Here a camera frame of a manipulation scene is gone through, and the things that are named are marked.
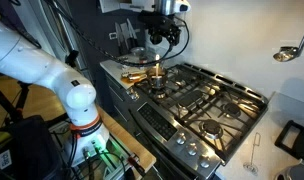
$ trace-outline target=cabinet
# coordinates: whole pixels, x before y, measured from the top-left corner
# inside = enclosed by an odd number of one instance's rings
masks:
[[[154,0],[97,0],[102,13],[115,11],[118,9],[127,9],[134,12],[142,10],[153,11]]]
[[[108,73],[105,74],[113,101],[113,106],[116,112],[120,115],[121,119],[124,120],[124,122],[128,122],[132,117],[127,107],[129,103],[132,103],[132,100],[127,95],[126,89],[124,89],[116,80],[114,80],[111,75]]]

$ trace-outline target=stainless steel stove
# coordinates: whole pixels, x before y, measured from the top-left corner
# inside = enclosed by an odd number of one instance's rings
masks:
[[[128,92],[137,124],[174,164],[208,179],[267,110],[259,93],[190,64],[168,69],[168,82],[152,90],[148,80]]]

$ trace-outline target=control knob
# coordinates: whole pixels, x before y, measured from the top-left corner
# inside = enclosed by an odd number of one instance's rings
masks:
[[[133,88],[132,87],[129,87],[125,92],[128,94],[128,95],[131,95],[133,93]]]
[[[187,150],[188,150],[188,153],[189,153],[191,156],[194,156],[194,155],[196,155],[196,152],[197,152],[198,148],[196,147],[196,144],[195,144],[195,143],[190,143],[190,144],[187,146]]]
[[[176,142],[178,144],[184,144],[186,141],[186,137],[184,133],[179,133],[178,139],[176,140]]]
[[[139,94],[137,92],[133,92],[131,95],[130,95],[131,99],[136,101],[137,99],[139,99]]]
[[[199,157],[200,166],[203,168],[208,168],[210,166],[210,158],[206,155],[201,155]]]

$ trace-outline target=stove burner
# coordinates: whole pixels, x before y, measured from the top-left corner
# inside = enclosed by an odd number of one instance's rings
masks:
[[[223,130],[218,122],[207,119],[199,123],[201,133],[210,139],[219,139],[223,135]]]
[[[151,93],[153,94],[153,97],[156,99],[163,99],[165,98],[166,92],[165,89],[152,89]]]
[[[186,85],[185,80],[181,79],[175,82],[175,84],[181,88],[183,88]]]
[[[240,107],[234,103],[227,103],[222,108],[225,110],[225,116],[228,118],[239,117],[241,115]]]
[[[187,94],[179,101],[178,107],[188,108],[197,101],[202,100],[202,97],[203,97],[202,91],[200,90],[192,91],[191,93]]]

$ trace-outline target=drawer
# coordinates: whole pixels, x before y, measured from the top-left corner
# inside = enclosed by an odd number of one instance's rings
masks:
[[[114,108],[117,111],[117,113],[121,116],[121,118],[125,122],[128,122],[131,119],[131,115],[125,107],[126,107],[126,104],[114,104]]]
[[[108,73],[105,74],[109,86],[112,87],[114,91],[121,94],[122,90],[124,90],[123,86],[120,83],[118,83],[111,75],[109,75]]]
[[[115,101],[115,103],[125,102],[125,98],[120,91],[116,91],[111,86],[109,86],[109,89],[110,89],[111,97],[112,97],[113,101]]]

